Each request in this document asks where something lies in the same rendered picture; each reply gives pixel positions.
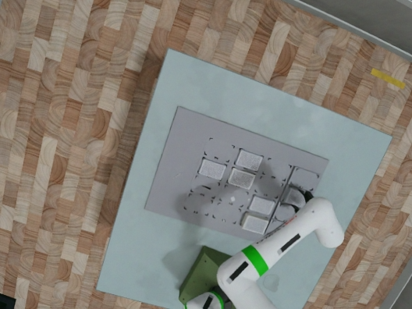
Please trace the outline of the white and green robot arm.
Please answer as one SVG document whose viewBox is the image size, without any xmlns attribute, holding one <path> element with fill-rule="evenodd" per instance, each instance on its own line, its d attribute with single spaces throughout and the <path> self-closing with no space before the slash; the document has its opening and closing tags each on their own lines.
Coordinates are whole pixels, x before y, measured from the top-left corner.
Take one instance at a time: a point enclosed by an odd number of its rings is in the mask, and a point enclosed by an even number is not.
<svg viewBox="0 0 412 309">
<path fill-rule="evenodd" d="M 317 229 L 316 229 L 317 228 Z M 277 309 L 256 283 L 290 248 L 314 231 L 321 245 L 338 247 L 344 239 L 331 202 L 311 198 L 277 229 L 223 262 L 219 286 L 185 303 L 183 309 Z"/>
</svg>

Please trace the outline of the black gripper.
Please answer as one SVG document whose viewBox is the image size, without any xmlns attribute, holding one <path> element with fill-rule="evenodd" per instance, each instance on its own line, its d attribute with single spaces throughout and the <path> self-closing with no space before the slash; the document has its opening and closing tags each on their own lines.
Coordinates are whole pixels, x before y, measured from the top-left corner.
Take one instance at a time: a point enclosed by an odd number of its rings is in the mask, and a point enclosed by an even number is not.
<svg viewBox="0 0 412 309">
<path fill-rule="evenodd" d="M 299 190 L 301 193 L 302 193 L 302 195 L 304 196 L 304 200 L 305 200 L 305 202 L 307 203 L 311 198 L 313 198 L 314 196 L 312 195 L 312 193 L 311 192 L 309 192 L 309 191 L 303 191 L 303 190 Z M 299 211 L 299 208 L 296 206 L 296 205 L 293 205 L 293 204 L 291 204 L 292 205 L 292 207 L 295 209 L 294 211 L 297 213 L 298 211 Z"/>
</svg>

